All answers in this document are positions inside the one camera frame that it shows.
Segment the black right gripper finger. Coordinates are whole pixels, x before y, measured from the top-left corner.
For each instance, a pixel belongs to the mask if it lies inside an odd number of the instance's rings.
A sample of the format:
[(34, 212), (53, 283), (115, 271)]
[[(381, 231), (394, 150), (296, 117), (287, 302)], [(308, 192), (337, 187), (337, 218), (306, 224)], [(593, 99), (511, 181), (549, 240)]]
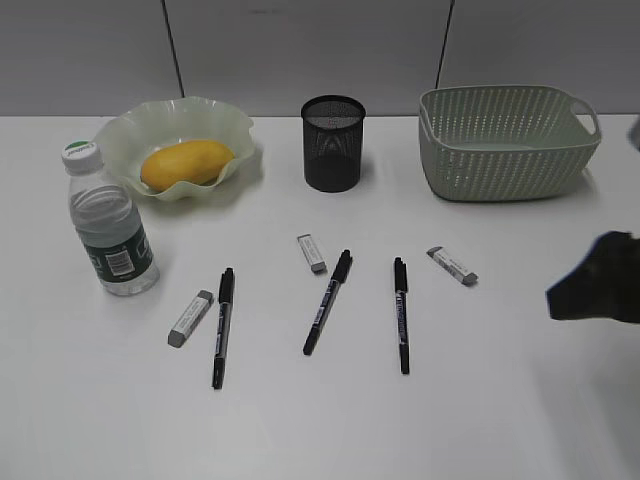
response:
[(554, 320), (639, 321), (639, 240), (629, 232), (600, 235), (583, 260), (545, 292)]

